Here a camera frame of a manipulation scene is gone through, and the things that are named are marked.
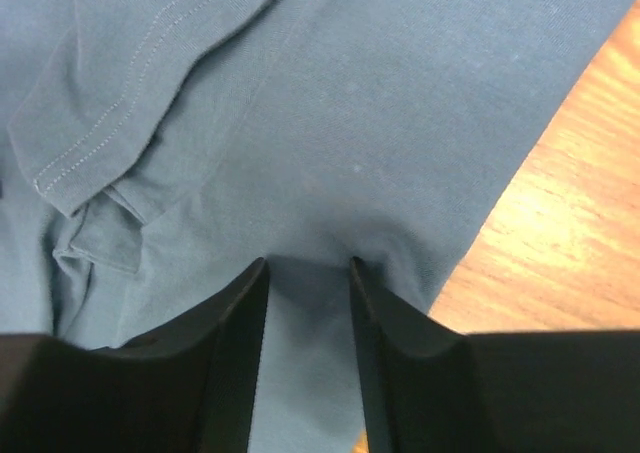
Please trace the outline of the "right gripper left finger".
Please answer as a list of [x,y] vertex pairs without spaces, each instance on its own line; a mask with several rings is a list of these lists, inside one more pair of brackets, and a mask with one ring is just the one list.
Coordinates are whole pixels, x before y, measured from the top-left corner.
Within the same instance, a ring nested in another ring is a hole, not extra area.
[[244,452],[269,290],[264,259],[118,348],[1,339],[5,452]]

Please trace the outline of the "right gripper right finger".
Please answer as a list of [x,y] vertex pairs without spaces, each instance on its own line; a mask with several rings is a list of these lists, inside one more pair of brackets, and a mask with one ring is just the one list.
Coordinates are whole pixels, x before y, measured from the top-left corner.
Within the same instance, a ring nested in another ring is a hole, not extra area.
[[635,452],[635,330],[460,334],[350,263],[372,452]]

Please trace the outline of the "blue-grey t-shirt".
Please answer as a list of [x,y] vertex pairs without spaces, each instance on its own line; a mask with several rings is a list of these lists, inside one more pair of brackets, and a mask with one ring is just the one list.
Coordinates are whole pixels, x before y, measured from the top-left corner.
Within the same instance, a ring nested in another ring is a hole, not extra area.
[[347,264],[427,310],[634,0],[1,0],[1,329],[272,271],[250,448],[364,427]]

